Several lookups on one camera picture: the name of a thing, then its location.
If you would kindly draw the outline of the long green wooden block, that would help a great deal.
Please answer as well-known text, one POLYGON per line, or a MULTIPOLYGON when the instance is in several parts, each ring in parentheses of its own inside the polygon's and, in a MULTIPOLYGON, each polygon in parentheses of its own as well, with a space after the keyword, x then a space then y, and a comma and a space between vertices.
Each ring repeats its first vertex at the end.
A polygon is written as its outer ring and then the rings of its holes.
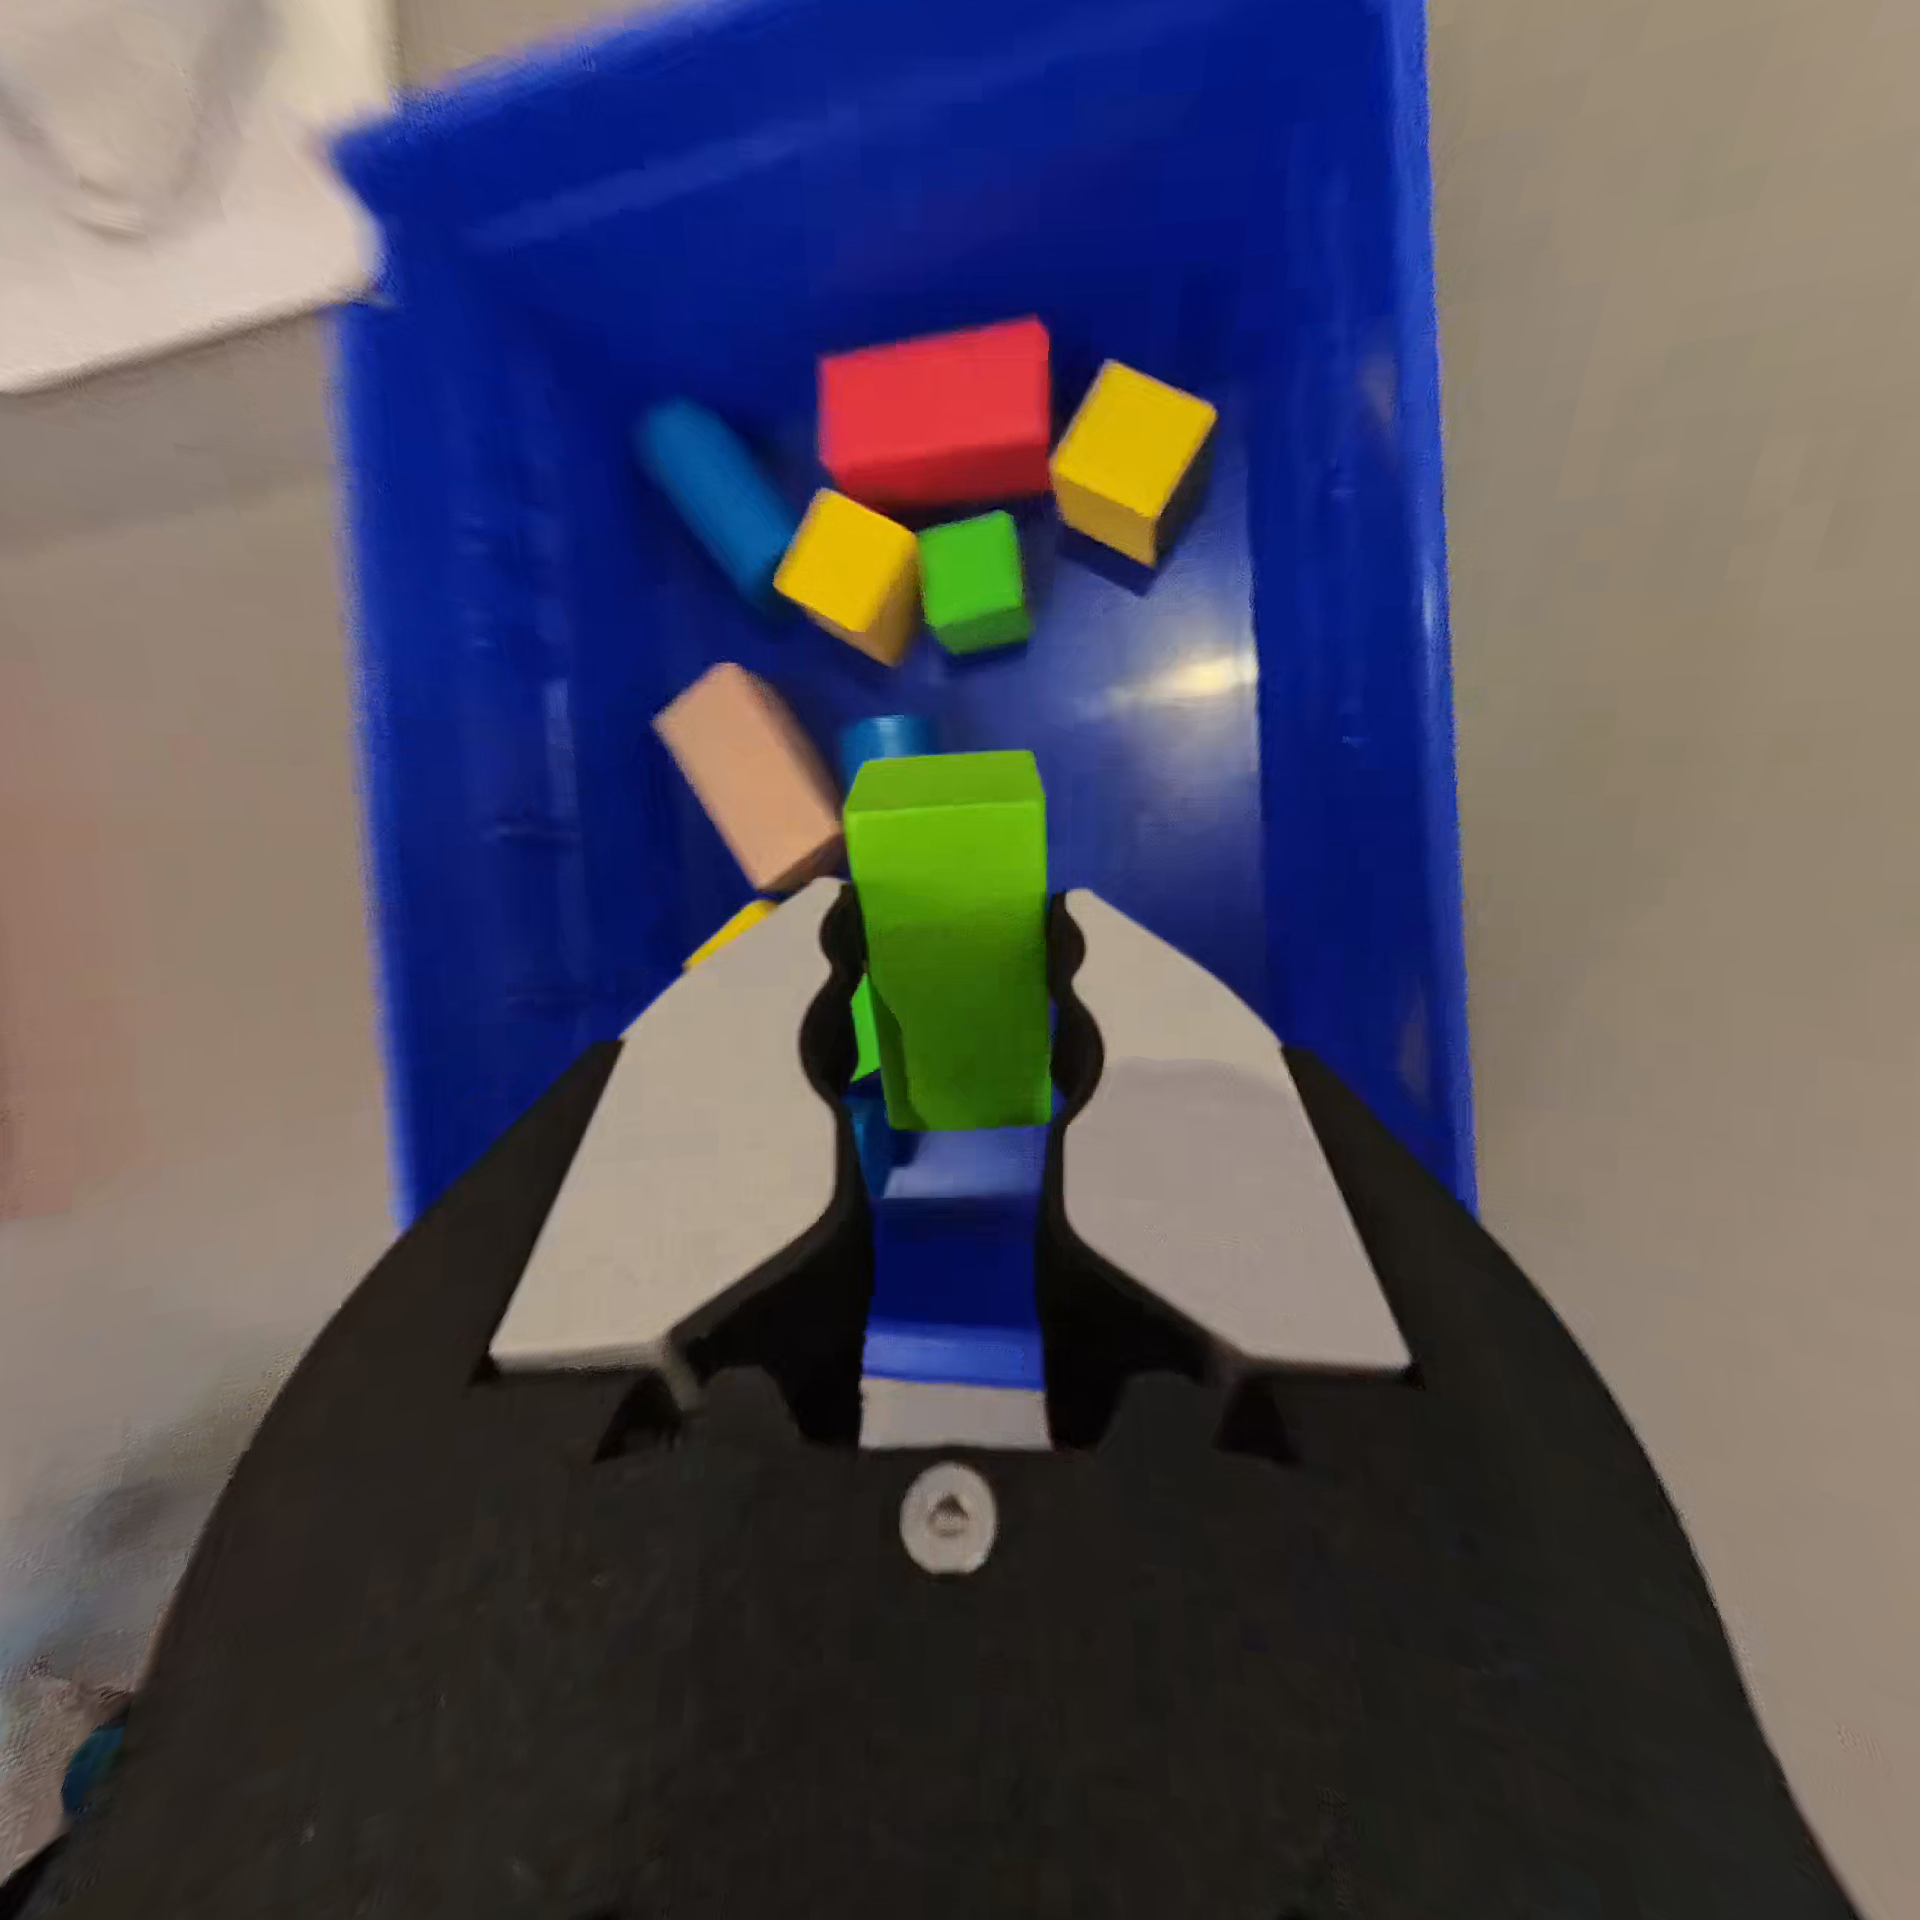
POLYGON ((845 802, 890 1122, 1052 1116, 1046 801, 1034 753, 870 759, 845 802))

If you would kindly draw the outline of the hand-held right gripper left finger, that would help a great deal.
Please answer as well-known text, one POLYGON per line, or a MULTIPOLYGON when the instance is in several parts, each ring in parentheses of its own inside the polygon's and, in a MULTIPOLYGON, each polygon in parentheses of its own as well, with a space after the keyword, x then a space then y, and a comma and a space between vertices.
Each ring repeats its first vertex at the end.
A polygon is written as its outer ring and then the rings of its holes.
POLYGON ((502 1376, 853 1365, 874 1290, 845 1091, 858 903, 813 880, 680 973, 608 1082, 491 1335, 502 1376))

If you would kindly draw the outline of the natural wooden block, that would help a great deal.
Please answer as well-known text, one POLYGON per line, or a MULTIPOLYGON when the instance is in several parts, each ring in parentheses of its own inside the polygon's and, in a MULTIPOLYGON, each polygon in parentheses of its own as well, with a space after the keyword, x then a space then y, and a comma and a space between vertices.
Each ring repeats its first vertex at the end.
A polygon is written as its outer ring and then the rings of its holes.
POLYGON ((654 716, 654 735, 758 896, 836 872, 838 788, 771 681, 715 663, 654 716))

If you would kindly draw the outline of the blue plastic bin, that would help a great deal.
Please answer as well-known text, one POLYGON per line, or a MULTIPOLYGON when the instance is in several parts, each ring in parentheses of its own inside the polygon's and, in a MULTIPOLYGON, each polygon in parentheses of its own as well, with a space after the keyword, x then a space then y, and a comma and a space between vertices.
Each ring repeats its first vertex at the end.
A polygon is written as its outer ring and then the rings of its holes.
POLYGON ((1050 877, 1286 1043, 1376 1244, 1472 1211, 1420 4, 686 4, 336 147, 374 937, 408 1233, 309 1359, 486 1353, 608 1052, 748 885, 652 735, 702 669, 823 753, 1031 751, 1050 877), (1037 315, 1220 409, 1147 573, 1023 516, 1037 635, 894 675, 724 586, 639 477, 691 396, 808 477, 813 362, 1037 315))

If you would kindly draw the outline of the green wooden cube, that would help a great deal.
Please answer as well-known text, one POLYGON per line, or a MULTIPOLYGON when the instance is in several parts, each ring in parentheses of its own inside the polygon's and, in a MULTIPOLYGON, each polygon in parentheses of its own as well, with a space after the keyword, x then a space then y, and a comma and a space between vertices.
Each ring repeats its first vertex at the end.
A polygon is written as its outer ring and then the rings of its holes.
POLYGON ((919 531, 919 586, 923 623, 949 659, 1012 649, 1034 634, 1022 537, 1008 511, 919 531))

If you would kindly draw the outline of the yellow wooden cube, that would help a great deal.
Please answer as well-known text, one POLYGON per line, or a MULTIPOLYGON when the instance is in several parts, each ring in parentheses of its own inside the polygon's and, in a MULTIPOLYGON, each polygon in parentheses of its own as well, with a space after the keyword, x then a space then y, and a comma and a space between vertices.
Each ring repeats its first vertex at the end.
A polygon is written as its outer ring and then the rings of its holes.
POLYGON ((1103 359, 1050 455, 1063 528, 1158 570, 1205 491, 1215 425, 1212 400, 1103 359))

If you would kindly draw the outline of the red wooden block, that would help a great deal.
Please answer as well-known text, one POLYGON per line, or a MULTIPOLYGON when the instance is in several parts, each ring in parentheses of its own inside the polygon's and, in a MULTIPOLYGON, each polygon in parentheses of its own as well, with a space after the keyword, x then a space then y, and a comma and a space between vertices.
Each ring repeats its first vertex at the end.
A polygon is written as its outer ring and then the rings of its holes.
POLYGON ((823 355, 815 396, 820 467, 869 508, 919 512, 1052 489, 1039 319, 823 355))

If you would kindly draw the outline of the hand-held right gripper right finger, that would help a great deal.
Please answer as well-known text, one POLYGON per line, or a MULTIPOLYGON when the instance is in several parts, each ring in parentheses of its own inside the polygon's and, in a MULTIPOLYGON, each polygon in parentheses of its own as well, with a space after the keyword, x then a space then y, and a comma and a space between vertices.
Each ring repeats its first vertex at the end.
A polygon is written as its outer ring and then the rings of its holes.
POLYGON ((1066 1257, 1252 1370, 1402 1376, 1407 1339, 1277 1033, 1085 887, 1046 913, 1066 1257))

